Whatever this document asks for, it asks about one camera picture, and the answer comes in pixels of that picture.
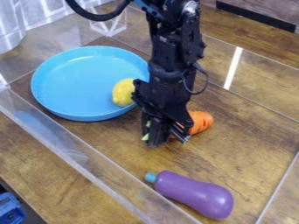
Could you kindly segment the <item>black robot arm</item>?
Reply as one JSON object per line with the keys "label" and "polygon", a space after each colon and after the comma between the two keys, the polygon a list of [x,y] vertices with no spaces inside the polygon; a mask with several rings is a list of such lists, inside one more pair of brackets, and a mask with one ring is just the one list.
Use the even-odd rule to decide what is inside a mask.
{"label": "black robot arm", "polygon": [[150,80],[134,80],[132,100],[140,106],[142,130],[148,146],[155,147],[175,137],[187,143],[194,120],[187,110],[198,73],[198,60],[204,57],[206,44],[200,31],[200,0],[124,0],[108,14],[94,14],[75,0],[66,0],[86,19],[104,22],[118,17],[130,4],[146,12],[152,57],[148,61]]}

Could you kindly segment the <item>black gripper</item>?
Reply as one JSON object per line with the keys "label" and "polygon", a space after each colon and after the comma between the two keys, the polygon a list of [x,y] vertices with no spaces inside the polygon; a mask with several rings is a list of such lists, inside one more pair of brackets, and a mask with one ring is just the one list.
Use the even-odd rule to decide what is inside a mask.
{"label": "black gripper", "polygon": [[187,103],[192,97],[195,69],[188,66],[167,72],[151,62],[148,72],[150,81],[134,80],[132,93],[134,101],[144,109],[142,132],[146,144],[156,147],[168,141],[170,136],[187,144],[191,134],[190,129],[184,127],[194,126]]}

